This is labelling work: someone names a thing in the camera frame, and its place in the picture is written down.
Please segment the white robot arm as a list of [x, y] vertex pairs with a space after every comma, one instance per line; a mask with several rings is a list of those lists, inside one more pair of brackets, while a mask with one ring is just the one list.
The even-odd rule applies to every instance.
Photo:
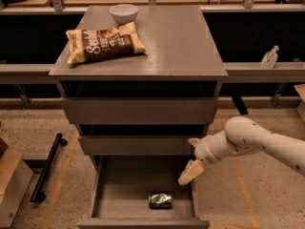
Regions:
[[178, 179], [180, 185], [187, 185], [201, 175], [207, 164], [258, 151], [305, 176], [305, 141], [268, 131], [248, 117], [233, 117], [223, 131], [203, 138], [190, 138], [188, 142], [194, 147], [195, 160], [187, 163]]

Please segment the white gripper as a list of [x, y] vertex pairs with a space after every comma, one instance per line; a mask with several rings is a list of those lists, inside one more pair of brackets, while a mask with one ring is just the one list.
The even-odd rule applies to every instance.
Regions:
[[189, 138], [188, 143], [194, 146], [196, 160], [190, 159], [181, 173], [178, 183], [187, 185], [205, 171], [205, 164], [220, 161], [217, 152], [221, 148], [221, 138], [207, 135], [203, 138]]

